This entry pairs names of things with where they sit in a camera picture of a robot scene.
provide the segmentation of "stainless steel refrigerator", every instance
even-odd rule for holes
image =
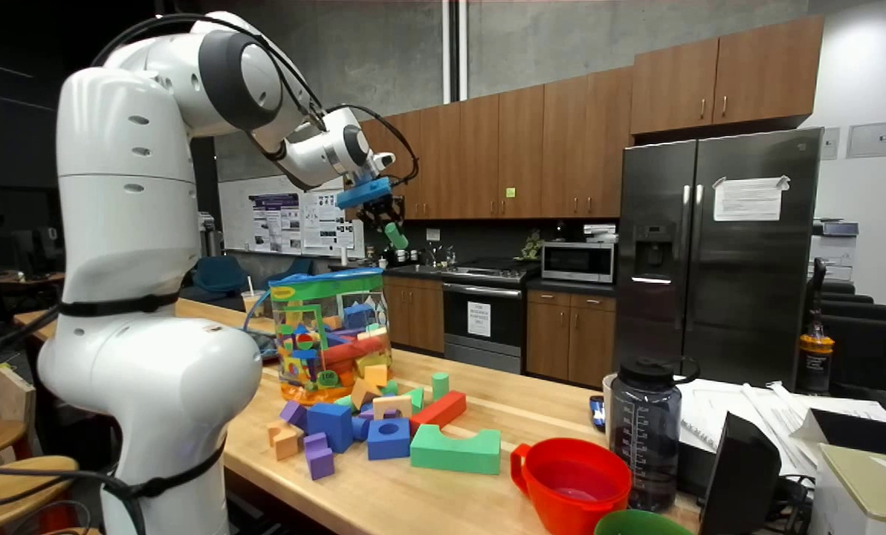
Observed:
[[[796,378],[820,130],[623,147],[617,361]]]

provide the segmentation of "desk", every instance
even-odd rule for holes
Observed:
[[[174,311],[220,323],[241,323],[244,318],[194,299],[179,299]],[[249,327],[274,329],[270,318],[256,318]],[[406,458],[368,461],[362,446],[351,446],[336,455],[336,476],[311,482],[304,458],[277,462],[268,446],[265,427],[283,407],[274,367],[261,372],[256,399],[228,424],[226,470],[332,531],[543,531],[536,507],[510,483],[509,451],[516,443],[558,434],[597,443],[600,434],[589,424],[592,388],[393,349],[393,378],[403,388],[429,387],[435,372],[445,372],[448,387],[467,391],[469,402],[467,412],[445,424],[448,434],[501,431],[504,462],[500,476],[415,470]],[[678,498],[668,517],[695,528],[698,507]]]

